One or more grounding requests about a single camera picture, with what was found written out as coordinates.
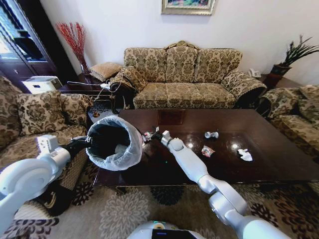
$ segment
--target side table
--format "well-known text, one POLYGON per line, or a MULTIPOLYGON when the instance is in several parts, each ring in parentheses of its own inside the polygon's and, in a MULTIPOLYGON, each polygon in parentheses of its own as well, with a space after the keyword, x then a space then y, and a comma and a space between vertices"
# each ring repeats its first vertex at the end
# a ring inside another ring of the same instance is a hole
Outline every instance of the side table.
MULTIPOLYGON (((85 84, 97 84, 97 85, 102 84, 101 81, 95 79, 93 76, 84 76, 83 74, 80 74, 78 76, 78 79, 74 80, 73 82, 80 82, 85 84)), ((101 89, 102 88, 100 86, 70 83, 70 84, 66 84, 62 86, 59 89, 59 91, 62 94, 83 94, 95 100, 98 94, 100 93, 101 89)), ((116 95, 114 95, 114 93, 112 94, 108 90, 103 90, 96 101, 99 101, 99 102, 109 101, 111 103, 112 112, 118 115, 119 112, 115 109, 115 99, 116 99, 116 95)))
MULTIPOLYGON (((261 78, 259 79, 261 82, 264 82, 266 79, 267 74, 262 74, 261 78)), ((286 77, 283 77, 276 85, 276 88, 295 88, 299 87, 301 84, 294 82, 292 80, 287 79, 286 77)))

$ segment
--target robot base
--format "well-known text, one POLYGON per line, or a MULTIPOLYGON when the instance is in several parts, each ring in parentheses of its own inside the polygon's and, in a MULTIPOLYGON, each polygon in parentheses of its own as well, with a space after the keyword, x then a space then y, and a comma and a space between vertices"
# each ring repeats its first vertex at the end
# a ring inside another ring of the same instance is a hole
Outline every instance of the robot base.
POLYGON ((138 226, 128 239, 205 239, 200 234, 180 230, 173 224, 159 221, 149 221, 138 226))

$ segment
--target white trash bag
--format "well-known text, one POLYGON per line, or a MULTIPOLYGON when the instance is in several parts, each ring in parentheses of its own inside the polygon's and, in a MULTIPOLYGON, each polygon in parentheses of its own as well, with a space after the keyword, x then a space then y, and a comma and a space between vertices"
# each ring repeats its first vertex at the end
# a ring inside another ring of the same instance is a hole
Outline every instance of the white trash bag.
POLYGON ((93 146, 86 148, 86 153, 101 168, 126 170, 141 160, 142 135, 118 116, 108 116, 95 122, 87 137, 92 137, 93 146))

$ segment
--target red dried branches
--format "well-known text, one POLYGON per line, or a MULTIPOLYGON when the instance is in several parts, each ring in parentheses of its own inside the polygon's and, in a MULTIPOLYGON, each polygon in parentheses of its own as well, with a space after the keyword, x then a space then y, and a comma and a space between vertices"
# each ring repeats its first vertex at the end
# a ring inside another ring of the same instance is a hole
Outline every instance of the red dried branches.
POLYGON ((70 22, 69 26, 66 23, 59 22, 55 24, 56 28, 61 32, 64 39, 72 48, 75 56, 83 66, 83 71, 89 72, 84 60, 84 43, 86 31, 84 26, 76 22, 74 25, 70 22))

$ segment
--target wooden cabinet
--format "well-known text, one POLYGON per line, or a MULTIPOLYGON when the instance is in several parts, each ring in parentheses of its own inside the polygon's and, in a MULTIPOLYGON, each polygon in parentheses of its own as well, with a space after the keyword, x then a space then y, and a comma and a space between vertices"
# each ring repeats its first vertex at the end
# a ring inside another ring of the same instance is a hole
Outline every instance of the wooden cabinet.
POLYGON ((77 79, 39 0, 0 0, 0 23, 0 74, 23 92, 35 75, 77 79))

